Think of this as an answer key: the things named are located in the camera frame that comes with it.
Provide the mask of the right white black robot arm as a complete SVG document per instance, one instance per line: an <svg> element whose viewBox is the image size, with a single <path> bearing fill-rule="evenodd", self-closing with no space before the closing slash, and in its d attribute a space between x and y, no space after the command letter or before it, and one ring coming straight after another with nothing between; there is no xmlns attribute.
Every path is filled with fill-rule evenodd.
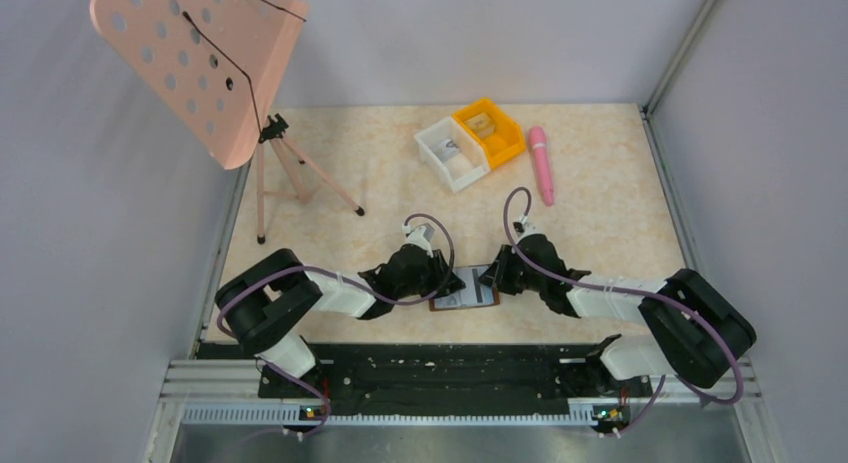
<svg viewBox="0 0 848 463"><path fill-rule="evenodd" d="M554 313L643 325L647 333L610 337L598 358L616 380L674 374L708 389L757 341L752 324L698 272L659 279L606 278L569 268L542 234L505 244L479 283L500 293L535 293Z"/></svg>

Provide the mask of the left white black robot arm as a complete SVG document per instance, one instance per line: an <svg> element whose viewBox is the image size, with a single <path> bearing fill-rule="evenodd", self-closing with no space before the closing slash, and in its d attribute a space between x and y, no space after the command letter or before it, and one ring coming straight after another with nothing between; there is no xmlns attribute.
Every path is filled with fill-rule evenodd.
<svg viewBox="0 0 848 463"><path fill-rule="evenodd" d="M373 320L402 303L435 300L465 288L441 251L410 243L355 276L303 265L292 250L280 249L224 284L214 303L221 329L245 353L301 378L318 364L296 332L306 315L331 312Z"/></svg>

